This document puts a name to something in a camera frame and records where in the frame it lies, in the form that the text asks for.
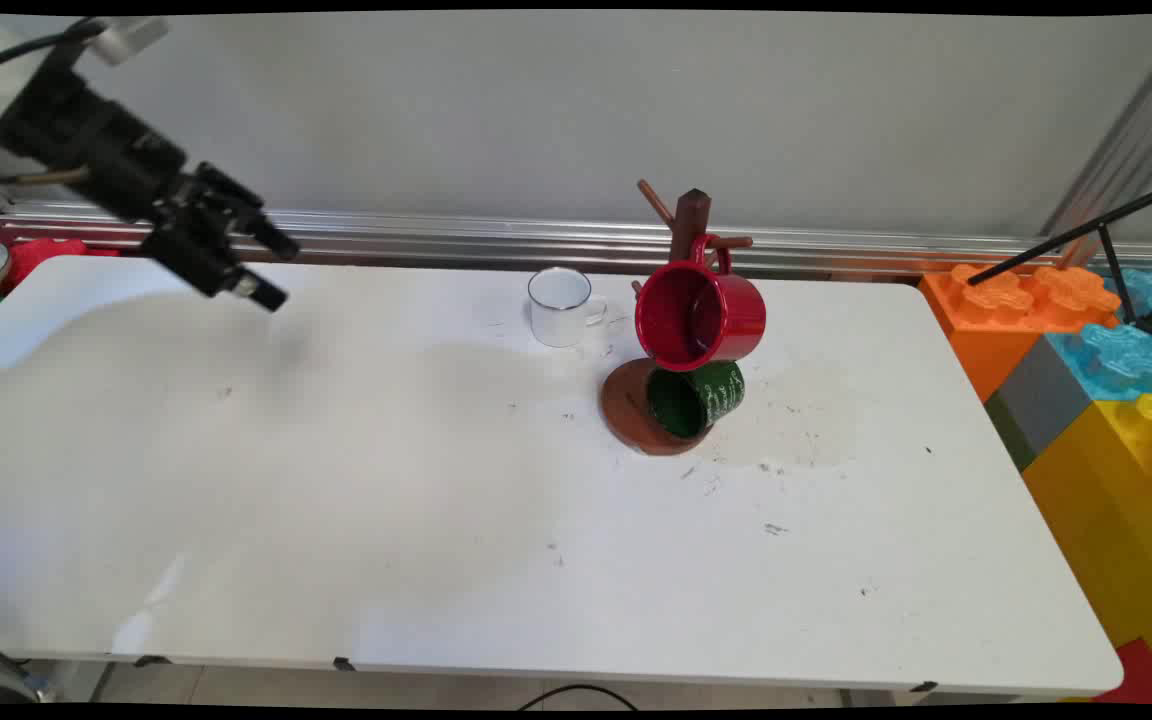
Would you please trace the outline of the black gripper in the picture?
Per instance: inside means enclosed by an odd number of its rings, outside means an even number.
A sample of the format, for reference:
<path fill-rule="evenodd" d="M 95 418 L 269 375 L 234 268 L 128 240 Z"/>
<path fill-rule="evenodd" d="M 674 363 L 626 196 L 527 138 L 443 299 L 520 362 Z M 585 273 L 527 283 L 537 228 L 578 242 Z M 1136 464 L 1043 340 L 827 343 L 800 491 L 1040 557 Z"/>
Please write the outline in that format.
<path fill-rule="evenodd" d="M 283 306 L 288 293 L 248 270 L 233 249 L 242 236 L 278 260 L 300 255 L 262 197 L 211 162 L 184 174 L 185 151 L 96 94 L 76 71 L 79 55 L 50 51 L 0 115 L 0 149 L 45 168 L 0 176 L 0 184 L 68 185 L 123 222 L 152 223 L 141 251 L 209 300 L 232 293 L 270 313 Z"/>

